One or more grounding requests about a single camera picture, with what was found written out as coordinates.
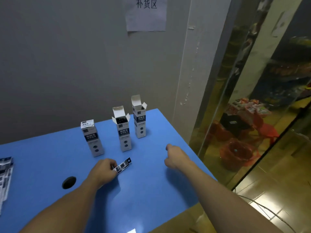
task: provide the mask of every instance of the black round hole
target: black round hole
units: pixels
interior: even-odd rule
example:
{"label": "black round hole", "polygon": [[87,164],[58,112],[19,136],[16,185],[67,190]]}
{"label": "black round hole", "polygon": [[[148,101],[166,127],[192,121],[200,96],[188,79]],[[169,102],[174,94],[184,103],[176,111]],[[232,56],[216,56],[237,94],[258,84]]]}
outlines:
{"label": "black round hole", "polygon": [[62,188],[63,189],[69,189],[71,187],[73,187],[73,185],[76,183],[76,177],[75,176],[70,176],[68,178],[66,178],[66,180],[64,180],[63,184],[62,184]]}

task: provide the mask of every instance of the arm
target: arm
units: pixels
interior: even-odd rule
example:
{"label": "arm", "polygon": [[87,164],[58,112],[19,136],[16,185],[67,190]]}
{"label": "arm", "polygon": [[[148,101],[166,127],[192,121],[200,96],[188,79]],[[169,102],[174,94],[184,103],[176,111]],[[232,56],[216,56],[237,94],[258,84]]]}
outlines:
{"label": "arm", "polygon": [[181,171],[190,181],[205,213],[218,233],[282,233],[238,195],[203,172],[177,146],[167,145],[165,165]]}
{"label": "arm", "polygon": [[99,160],[84,182],[41,211],[20,233],[83,232],[98,188],[113,180],[117,164],[112,159]]}

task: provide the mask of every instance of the box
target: box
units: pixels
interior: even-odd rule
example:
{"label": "box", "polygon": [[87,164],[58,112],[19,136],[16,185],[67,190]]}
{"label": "box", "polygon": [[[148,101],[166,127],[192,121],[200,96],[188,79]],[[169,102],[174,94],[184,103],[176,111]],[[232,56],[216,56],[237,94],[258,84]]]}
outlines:
{"label": "box", "polygon": [[123,106],[112,108],[115,118],[112,117],[112,121],[117,125],[120,146],[122,152],[132,149],[130,128],[128,122],[130,121],[130,115],[125,115]]}
{"label": "box", "polygon": [[81,122],[81,130],[94,157],[102,155],[105,150],[99,139],[94,119]]}
{"label": "box", "polygon": [[146,108],[147,104],[140,101],[140,95],[132,96],[135,134],[137,138],[146,136]]}

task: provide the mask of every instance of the person's right arm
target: person's right arm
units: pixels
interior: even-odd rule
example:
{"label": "person's right arm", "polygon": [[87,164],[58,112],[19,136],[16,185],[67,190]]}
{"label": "person's right arm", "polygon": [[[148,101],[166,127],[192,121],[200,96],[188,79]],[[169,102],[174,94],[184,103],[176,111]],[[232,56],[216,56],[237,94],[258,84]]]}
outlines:
{"label": "person's right arm", "polygon": [[181,171],[189,179],[218,233],[282,233],[238,195],[203,172],[180,147],[168,144],[166,149],[165,165]]}

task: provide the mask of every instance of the tabletop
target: tabletop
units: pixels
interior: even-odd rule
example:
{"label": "tabletop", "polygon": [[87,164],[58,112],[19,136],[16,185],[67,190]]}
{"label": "tabletop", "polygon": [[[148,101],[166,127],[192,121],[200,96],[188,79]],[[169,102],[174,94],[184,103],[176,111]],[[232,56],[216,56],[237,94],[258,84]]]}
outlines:
{"label": "tabletop", "polygon": [[[77,188],[100,159],[130,166],[97,191],[86,232],[146,233],[198,202],[188,180],[164,164],[168,143],[180,146],[212,176],[158,109],[146,112],[147,136],[138,139],[129,122],[132,150],[121,152],[112,120],[95,123],[105,154],[94,158],[80,127],[0,145],[0,158],[12,156],[14,171],[0,216],[1,232],[18,232],[36,214]],[[63,189],[63,181],[76,184]]]}

